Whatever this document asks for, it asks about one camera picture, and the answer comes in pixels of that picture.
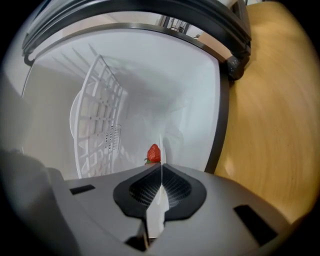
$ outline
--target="white container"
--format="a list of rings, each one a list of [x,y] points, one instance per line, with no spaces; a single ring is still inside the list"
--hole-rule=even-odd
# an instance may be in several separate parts
[[[102,66],[108,67],[111,72],[109,75],[117,84],[116,97],[119,101],[112,103],[115,104],[114,116],[109,120],[108,127],[97,135],[97,132],[92,132],[97,127],[92,126],[88,134],[96,134],[97,139],[87,140],[87,144],[83,145],[79,138],[88,135],[81,134],[85,131],[81,127],[85,119],[79,117],[82,109],[79,104],[84,104],[84,90],[90,94],[98,88],[93,85],[96,83],[94,77],[99,76],[99,72],[95,71],[97,63],[104,63]],[[215,137],[220,104],[219,64],[205,51],[155,31],[109,29],[75,36],[57,44],[35,59],[31,73],[40,67],[63,75],[66,90],[71,81],[79,81],[79,90],[82,86],[83,90],[74,96],[78,99],[73,98],[72,107],[71,102],[69,109],[66,109],[68,113],[71,111],[68,124],[71,131],[75,131],[74,148],[79,178],[142,166],[148,149],[154,143],[163,146],[167,163],[205,170]],[[108,96],[106,93],[103,97],[107,100]],[[97,102],[97,99],[103,102],[103,97],[92,96],[89,102]],[[97,112],[87,116],[97,118]],[[106,141],[107,136],[114,136],[114,128],[118,141]],[[70,149],[64,143],[69,142],[61,141],[57,150],[64,150],[63,147]],[[99,152],[91,152],[98,147],[101,149]],[[96,153],[92,160],[86,158],[89,152]],[[103,162],[103,170],[96,165],[101,159],[107,159]],[[63,168],[56,168],[63,173]]]

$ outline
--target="strawberry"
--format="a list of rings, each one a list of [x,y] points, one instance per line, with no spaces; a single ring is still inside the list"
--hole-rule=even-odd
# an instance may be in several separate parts
[[[146,154],[146,164],[160,163],[161,152],[157,144],[153,144]]]

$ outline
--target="wooden surface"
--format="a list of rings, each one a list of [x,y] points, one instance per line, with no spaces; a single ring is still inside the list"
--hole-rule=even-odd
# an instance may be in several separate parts
[[[319,192],[320,65],[284,6],[263,2],[247,9],[251,59],[230,89],[215,174],[242,184],[292,223],[311,209]]]

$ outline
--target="white wire rack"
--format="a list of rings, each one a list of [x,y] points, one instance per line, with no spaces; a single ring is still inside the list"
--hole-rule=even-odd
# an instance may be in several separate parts
[[[76,108],[74,153],[80,179],[113,172],[122,92],[104,57],[97,54],[84,79]]]

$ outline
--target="white plastic panel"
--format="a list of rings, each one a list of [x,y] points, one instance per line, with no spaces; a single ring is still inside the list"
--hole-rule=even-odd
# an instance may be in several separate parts
[[[116,120],[122,92],[104,58],[97,55],[76,97],[74,152],[79,178],[113,172],[113,151],[119,142]]]
[[[159,136],[167,163],[204,171],[218,120],[218,61],[166,34],[114,29],[69,39],[36,63],[84,80],[97,55],[123,88],[113,171],[143,165],[149,147],[159,145]]]

